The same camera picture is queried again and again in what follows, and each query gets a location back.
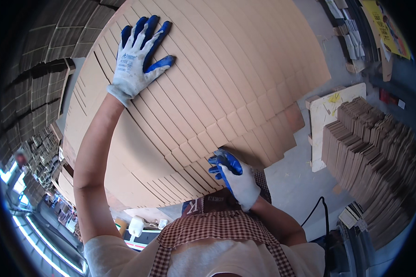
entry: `window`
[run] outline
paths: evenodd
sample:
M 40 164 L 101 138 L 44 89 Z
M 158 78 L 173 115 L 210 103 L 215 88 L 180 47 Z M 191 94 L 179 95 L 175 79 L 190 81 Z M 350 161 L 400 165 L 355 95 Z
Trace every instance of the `window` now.
M 12 173 L 14 172 L 14 170 L 17 168 L 17 162 L 14 162 L 12 164 L 11 169 L 4 173 L 1 169 L 0 169 L 0 178 L 7 184 L 9 181 L 9 178 L 11 178 Z
M 12 190 L 17 192 L 18 194 L 21 194 L 26 188 L 25 182 L 23 182 L 23 177 L 25 177 L 24 172 L 20 174 L 20 177 L 17 179 L 14 187 L 12 188 Z
M 20 203 L 22 203 L 23 205 L 27 206 L 29 204 L 28 197 L 26 197 L 26 195 L 22 194 L 20 196 Z

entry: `stack of cardboard sheets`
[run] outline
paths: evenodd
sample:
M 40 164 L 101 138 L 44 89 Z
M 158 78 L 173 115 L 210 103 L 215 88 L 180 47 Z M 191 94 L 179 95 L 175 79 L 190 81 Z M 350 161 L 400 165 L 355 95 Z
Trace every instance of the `stack of cardboard sheets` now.
M 173 24 L 154 58 L 174 55 L 176 64 L 122 113 L 108 191 L 132 208 L 175 204 L 224 186 L 207 172 L 218 147 L 266 167 L 296 145 L 285 112 L 330 74 L 291 0 L 136 0 L 117 10 L 80 72 L 65 129 L 73 152 L 113 79 L 121 29 L 151 15 L 160 17 L 157 29 L 166 20 Z
M 412 130 L 358 97 L 323 130 L 322 160 L 361 205 L 375 249 L 395 238 L 416 211 Z

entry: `concrete floor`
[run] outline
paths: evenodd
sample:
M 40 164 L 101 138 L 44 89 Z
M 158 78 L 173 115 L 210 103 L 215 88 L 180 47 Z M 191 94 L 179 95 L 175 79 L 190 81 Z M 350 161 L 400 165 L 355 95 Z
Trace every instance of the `concrete floor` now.
M 328 206 L 330 228 L 333 229 L 340 212 L 353 199 L 346 192 L 336 195 L 332 191 L 337 182 L 328 169 L 311 171 L 311 145 L 308 142 L 308 134 L 311 133 L 310 113 L 305 108 L 305 99 L 313 95 L 327 95 L 336 86 L 351 86 L 363 80 L 360 74 L 346 70 L 342 48 L 322 6 L 311 0 L 294 0 L 294 3 L 304 14 L 322 47 L 331 79 L 298 100 L 305 127 L 294 134 L 297 146 L 285 152 L 282 160 L 265 169 L 266 180 L 273 205 L 290 214 L 300 224 L 310 214 L 319 197 L 323 196 Z M 316 208 L 304 229 L 308 240 L 325 234 L 322 204 Z

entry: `black power cable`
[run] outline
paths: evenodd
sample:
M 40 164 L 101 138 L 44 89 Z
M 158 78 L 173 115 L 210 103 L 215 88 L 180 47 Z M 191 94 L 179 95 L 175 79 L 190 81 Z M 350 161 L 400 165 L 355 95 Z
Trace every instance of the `black power cable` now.
M 322 204 L 323 207 L 325 209 L 325 224 L 327 227 L 327 235 L 325 236 L 325 272 L 324 272 L 324 276 L 329 276 L 329 268 L 328 268 L 328 263 L 327 263 L 327 257 L 328 257 L 328 252 L 330 250 L 330 225 L 328 223 L 328 207 L 327 204 L 325 203 L 325 198 L 323 196 L 319 197 L 318 202 L 316 203 L 316 206 L 313 208 L 313 210 L 311 211 L 310 215 L 305 219 L 305 221 L 302 223 L 301 227 L 303 227 L 303 225 L 305 225 L 305 223 L 307 222 L 308 219 L 310 219 L 311 215 L 314 213 L 314 211 L 316 210 L 317 206 L 319 205 L 320 200 L 322 200 Z

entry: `work glove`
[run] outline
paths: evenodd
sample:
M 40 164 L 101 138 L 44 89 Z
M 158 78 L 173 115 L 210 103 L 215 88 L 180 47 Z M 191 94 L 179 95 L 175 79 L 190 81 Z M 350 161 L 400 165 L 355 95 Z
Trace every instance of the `work glove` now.
M 216 173 L 217 180 L 223 179 L 242 210 L 249 211 L 260 194 L 260 187 L 256 185 L 252 167 L 222 148 L 216 150 L 214 155 L 208 159 L 208 162 L 215 166 L 208 172 Z
M 122 30 L 113 83 L 106 90 L 125 107 L 174 63 L 175 57 L 168 55 L 151 65 L 154 53 L 171 28 L 171 23 L 165 21 L 153 36 L 158 22 L 156 15 L 142 17 L 135 28 L 126 26 Z

